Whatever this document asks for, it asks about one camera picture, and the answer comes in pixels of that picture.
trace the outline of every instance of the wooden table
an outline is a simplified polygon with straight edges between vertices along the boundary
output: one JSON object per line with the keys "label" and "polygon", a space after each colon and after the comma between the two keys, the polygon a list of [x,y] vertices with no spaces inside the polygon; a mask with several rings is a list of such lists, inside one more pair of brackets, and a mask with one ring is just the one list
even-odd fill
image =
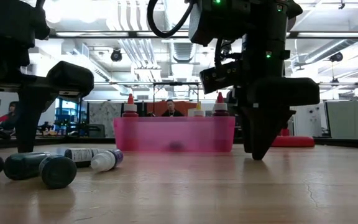
{"label": "wooden table", "polygon": [[60,190],[1,174],[0,223],[356,224],[358,149],[271,149],[262,162],[241,146],[215,155],[125,153],[118,169],[79,169]]}

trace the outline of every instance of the red bottle cap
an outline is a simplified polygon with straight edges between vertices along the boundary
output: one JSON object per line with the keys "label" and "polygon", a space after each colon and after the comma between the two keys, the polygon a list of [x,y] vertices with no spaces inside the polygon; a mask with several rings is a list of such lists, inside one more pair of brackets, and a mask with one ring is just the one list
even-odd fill
{"label": "red bottle cap", "polygon": [[218,98],[216,99],[216,103],[224,103],[222,93],[218,93]]}
{"label": "red bottle cap", "polygon": [[134,96],[132,95],[132,93],[129,94],[128,103],[127,103],[127,104],[135,104],[135,103],[134,103]]}

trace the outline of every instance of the translucent pink container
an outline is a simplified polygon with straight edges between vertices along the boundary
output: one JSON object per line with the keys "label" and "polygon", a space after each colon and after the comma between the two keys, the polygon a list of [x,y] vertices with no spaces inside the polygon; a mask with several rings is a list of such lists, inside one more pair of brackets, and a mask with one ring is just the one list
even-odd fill
{"label": "translucent pink container", "polygon": [[122,151],[230,152],[234,117],[115,118]]}

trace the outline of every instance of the woman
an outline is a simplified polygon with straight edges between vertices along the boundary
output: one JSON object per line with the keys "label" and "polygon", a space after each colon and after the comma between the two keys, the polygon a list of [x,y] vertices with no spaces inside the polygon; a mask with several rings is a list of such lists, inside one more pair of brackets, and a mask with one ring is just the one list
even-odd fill
{"label": "woman", "polygon": [[12,131],[15,128],[16,125],[16,121],[17,121],[17,116],[16,116],[16,108],[19,102],[17,101],[12,101],[9,104],[9,112],[8,112],[8,119],[3,121],[0,124],[0,128],[2,128],[3,130],[7,130],[7,131]]}

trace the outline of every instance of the person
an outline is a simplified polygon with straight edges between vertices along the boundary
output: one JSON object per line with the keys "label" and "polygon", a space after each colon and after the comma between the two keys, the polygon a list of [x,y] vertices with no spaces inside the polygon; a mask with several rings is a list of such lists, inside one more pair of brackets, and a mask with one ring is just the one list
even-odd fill
{"label": "person", "polygon": [[6,131],[12,131],[15,128],[16,125],[16,120],[17,120],[17,116],[16,116],[16,108],[17,108],[17,101],[12,101],[9,104],[9,112],[8,112],[8,119],[3,121],[0,124],[0,128]]}
{"label": "person", "polygon": [[167,110],[161,116],[184,116],[180,111],[175,110],[173,100],[167,100]]}

